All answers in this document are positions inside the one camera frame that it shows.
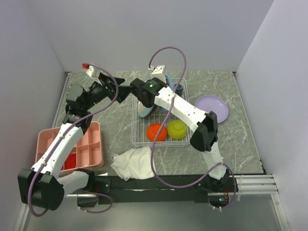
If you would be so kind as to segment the beige blue leaf plate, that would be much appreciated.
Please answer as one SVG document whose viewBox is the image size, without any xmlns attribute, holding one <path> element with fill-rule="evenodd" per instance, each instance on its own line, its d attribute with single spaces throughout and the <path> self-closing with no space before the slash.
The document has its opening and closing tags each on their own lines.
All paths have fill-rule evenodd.
<svg viewBox="0 0 308 231">
<path fill-rule="evenodd" d="M 154 106 L 152 107 L 145 107 L 140 101 L 138 101 L 138 115 L 141 118 L 147 117 L 148 115 L 151 114 L 152 110 L 153 110 Z"/>
</svg>

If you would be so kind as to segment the light blue plate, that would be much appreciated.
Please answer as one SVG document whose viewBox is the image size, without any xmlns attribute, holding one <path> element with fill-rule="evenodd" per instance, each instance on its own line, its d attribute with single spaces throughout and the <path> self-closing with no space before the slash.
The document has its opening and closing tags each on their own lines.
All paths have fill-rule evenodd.
<svg viewBox="0 0 308 231">
<path fill-rule="evenodd" d="M 172 78 L 168 75 L 168 74 L 165 74 L 165 78 L 166 78 L 166 81 L 167 81 L 167 85 L 171 88 L 171 90 L 173 91 L 174 90 L 174 83 L 173 83 L 173 80 Z M 167 109 L 161 107 L 161 110 L 162 112 L 167 112 Z"/>
</svg>

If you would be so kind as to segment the orange bowl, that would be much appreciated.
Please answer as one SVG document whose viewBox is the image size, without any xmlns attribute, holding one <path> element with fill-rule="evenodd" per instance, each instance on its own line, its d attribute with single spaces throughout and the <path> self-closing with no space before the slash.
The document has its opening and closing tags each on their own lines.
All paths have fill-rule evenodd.
<svg viewBox="0 0 308 231">
<path fill-rule="evenodd" d="M 161 127 L 160 123 L 153 123 L 151 124 L 147 131 L 146 131 L 146 136 L 149 141 L 153 142 L 159 129 Z M 168 133 L 166 127 L 163 127 L 162 130 L 160 131 L 158 138 L 156 141 L 165 141 L 167 139 Z"/>
</svg>

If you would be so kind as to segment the dark blue ceramic mug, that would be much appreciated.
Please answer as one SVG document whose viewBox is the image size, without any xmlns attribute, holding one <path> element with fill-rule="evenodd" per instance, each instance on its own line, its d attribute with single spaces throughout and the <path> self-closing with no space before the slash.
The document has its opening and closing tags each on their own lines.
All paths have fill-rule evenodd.
<svg viewBox="0 0 308 231">
<path fill-rule="evenodd" d="M 178 86 L 175 84 L 174 90 L 175 90 L 175 93 L 179 95 L 180 97 L 183 95 L 183 86 L 181 84 L 179 84 Z"/>
</svg>

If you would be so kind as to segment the yellow-green bowl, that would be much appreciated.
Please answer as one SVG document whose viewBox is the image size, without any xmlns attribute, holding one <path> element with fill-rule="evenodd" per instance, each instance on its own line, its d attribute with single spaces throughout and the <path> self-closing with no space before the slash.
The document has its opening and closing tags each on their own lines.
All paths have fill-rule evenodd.
<svg viewBox="0 0 308 231">
<path fill-rule="evenodd" d="M 187 134 L 186 124 L 179 120 L 172 120 L 167 127 L 168 135 L 176 140 L 183 139 Z"/>
</svg>

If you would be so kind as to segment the lilac purple plate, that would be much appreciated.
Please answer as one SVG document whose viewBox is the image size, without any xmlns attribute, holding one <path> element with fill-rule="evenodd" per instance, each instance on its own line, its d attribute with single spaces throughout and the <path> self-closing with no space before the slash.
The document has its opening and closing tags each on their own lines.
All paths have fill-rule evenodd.
<svg viewBox="0 0 308 231">
<path fill-rule="evenodd" d="M 213 95 L 200 97 L 197 99 L 195 107 L 208 113 L 213 111 L 217 115 L 218 123 L 224 122 L 229 115 L 227 104 L 221 98 Z"/>
</svg>

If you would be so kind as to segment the dark red plate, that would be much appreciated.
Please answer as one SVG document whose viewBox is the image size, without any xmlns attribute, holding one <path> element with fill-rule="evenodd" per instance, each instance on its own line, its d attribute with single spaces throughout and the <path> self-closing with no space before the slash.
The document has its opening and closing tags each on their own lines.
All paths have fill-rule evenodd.
<svg viewBox="0 0 308 231">
<path fill-rule="evenodd" d="M 156 112 L 157 108 L 158 108 L 158 106 L 154 105 L 152 110 L 150 111 L 149 115 L 153 115 Z"/>
</svg>

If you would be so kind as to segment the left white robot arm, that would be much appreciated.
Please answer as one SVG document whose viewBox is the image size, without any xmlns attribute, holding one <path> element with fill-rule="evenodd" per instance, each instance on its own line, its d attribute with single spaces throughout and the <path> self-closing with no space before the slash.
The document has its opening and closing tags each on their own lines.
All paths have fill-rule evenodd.
<svg viewBox="0 0 308 231">
<path fill-rule="evenodd" d="M 79 84 L 68 87 L 66 115 L 58 134 L 31 169 L 22 169 L 17 177 L 22 203 L 28 205 L 34 216 L 56 210 L 63 198 L 76 190 L 91 193 L 96 189 L 93 171 L 78 168 L 64 177 L 59 176 L 60 171 L 90 127 L 94 114 L 89 110 L 105 98 L 111 103 L 123 102 L 131 92 L 124 82 L 123 78 L 99 73 L 88 90 Z"/>
</svg>

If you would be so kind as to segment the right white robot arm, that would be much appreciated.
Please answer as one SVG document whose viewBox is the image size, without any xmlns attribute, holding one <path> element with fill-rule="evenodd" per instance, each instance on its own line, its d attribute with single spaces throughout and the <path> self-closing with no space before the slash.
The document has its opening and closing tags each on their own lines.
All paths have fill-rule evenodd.
<svg viewBox="0 0 308 231">
<path fill-rule="evenodd" d="M 217 115 L 200 110 L 175 94 L 163 81 L 152 78 L 147 82 L 135 79 L 131 82 L 132 94 L 146 107 L 161 106 L 183 121 L 192 131 L 191 146 L 205 154 L 212 189 L 221 192 L 230 179 L 231 171 L 223 163 L 218 148 Z"/>
</svg>

